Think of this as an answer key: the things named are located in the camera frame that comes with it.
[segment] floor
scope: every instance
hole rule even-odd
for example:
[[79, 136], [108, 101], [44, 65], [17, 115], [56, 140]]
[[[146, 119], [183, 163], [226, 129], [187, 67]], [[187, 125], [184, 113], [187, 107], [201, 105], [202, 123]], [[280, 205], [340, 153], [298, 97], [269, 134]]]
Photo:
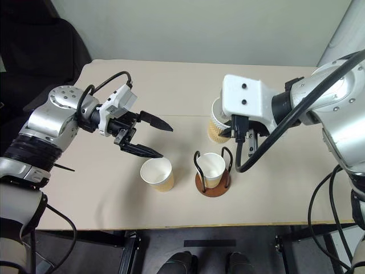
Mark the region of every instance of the floor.
[[[354, 254], [356, 246], [360, 242], [360, 240], [364, 237], [364, 231], [359, 228], [357, 225], [354, 227], [349, 227], [343, 230], [344, 236], [346, 238], [348, 247], [352, 254]], [[350, 265], [350, 260], [346, 255], [346, 251], [344, 250], [343, 244], [341, 242], [338, 231], [331, 233], [334, 245], [336, 247], [336, 251], [338, 257], [345, 264]]]
[[[226, 255], [233, 251], [244, 253], [257, 273], [285, 273], [282, 256], [275, 250], [275, 235], [288, 231], [285, 226], [139, 231], [142, 241], [136, 253], [133, 274], [156, 273], [170, 256], [186, 250], [198, 256], [199, 274], [225, 273]], [[53, 263], [65, 254], [70, 242], [43, 232], [36, 233], [36, 250]], [[122, 253], [122, 248], [78, 242], [69, 259], [54, 273], [117, 273]], [[330, 261], [311, 239], [293, 243], [293, 254], [299, 274], [333, 273]]]

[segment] white paper cup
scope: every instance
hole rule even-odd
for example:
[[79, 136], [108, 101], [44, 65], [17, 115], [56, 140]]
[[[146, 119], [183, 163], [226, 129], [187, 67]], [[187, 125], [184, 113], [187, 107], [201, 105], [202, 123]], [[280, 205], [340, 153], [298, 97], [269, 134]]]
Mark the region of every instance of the white paper cup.
[[205, 153], [196, 162], [204, 174], [205, 187], [214, 188], [219, 185], [223, 172], [226, 168], [224, 159], [215, 153]]
[[225, 125], [228, 120], [222, 117], [222, 99], [217, 98], [212, 104], [212, 110], [210, 112], [210, 120], [208, 126], [208, 137], [210, 140], [216, 143], [225, 143], [230, 138], [220, 137], [219, 134], [229, 128]]
[[141, 167], [142, 179], [158, 191], [166, 192], [173, 187], [173, 173], [170, 161], [163, 158], [147, 160]]

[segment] shoe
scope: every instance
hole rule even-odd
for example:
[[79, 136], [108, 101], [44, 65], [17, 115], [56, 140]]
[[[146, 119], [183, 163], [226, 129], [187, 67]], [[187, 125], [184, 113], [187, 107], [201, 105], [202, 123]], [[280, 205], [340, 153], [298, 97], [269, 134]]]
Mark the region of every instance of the shoe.
[[233, 252], [227, 255], [226, 274], [256, 274], [256, 272], [245, 255]]
[[185, 251], [172, 255], [157, 274], [197, 274], [197, 271], [198, 257]]

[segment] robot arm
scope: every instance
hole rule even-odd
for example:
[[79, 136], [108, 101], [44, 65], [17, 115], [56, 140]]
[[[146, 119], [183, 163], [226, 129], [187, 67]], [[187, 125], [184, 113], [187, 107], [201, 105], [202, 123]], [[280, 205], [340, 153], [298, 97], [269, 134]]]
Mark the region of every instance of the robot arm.
[[137, 99], [130, 80], [104, 104], [88, 94], [89, 90], [95, 92], [93, 86], [89, 87], [86, 91], [74, 86], [51, 90], [47, 102], [34, 110], [0, 158], [1, 272], [25, 270], [26, 250], [21, 237], [37, 227], [47, 205], [47, 196], [39, 189], [48, 183], [51, 169], [76, 137], [79, 127], [88, 132], [99, 129], [104, 136], [114, 136], [114, 143], [122, 151], [141, 157], [163, 157], [149, 147], [130, 143], [135, 125], [141, 121], [173, 131], [169, 124], [145, 111], [130, 112]]
[[[321, 123], [323, 140], [350, 177], [354, 219], [365, 229], [365, 50], [297, 78], [277, 94], [261, 81], [226, 75], [215, 123], [226, 127], [220, 136], [237, 142], [236, 170], [245, 172], [289, 128]], [[258, 146], [257, 136], [268, 136]], [[250, 158], [241, 165], [241, 151], [249, 140]]]

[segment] wall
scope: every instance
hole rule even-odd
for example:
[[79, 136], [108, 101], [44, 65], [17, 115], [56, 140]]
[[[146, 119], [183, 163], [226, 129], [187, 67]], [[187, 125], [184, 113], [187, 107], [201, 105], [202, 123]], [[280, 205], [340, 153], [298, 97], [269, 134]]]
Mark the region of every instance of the wall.
[[94, 59], [315, 66], [350, 0], [52, 0]]

